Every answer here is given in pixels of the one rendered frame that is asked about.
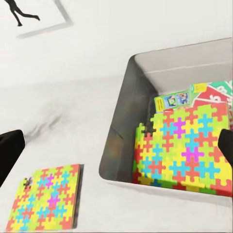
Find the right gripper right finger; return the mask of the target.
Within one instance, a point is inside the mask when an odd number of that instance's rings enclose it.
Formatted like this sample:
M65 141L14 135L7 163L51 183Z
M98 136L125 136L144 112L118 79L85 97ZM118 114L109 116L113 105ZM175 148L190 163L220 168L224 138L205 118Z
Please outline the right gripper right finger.
M221 130L217 145L233 168L233 131Z

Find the jigsaw puzzle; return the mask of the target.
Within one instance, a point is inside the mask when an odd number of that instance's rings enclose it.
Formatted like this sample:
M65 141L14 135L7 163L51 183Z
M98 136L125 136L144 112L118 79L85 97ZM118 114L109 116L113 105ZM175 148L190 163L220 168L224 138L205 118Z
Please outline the jigsaw puzzle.
M217 143L230 129L228 103L156 113L136 128L134 184L233 197L233 168Z
M19 183L6 232L72 230L81 165L36 170Z

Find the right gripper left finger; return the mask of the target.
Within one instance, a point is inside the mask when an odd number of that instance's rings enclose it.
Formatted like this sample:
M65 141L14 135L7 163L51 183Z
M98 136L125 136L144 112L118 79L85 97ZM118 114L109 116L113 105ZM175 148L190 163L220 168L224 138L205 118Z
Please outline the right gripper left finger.
M25 149L21 129L0 134L0 187Z

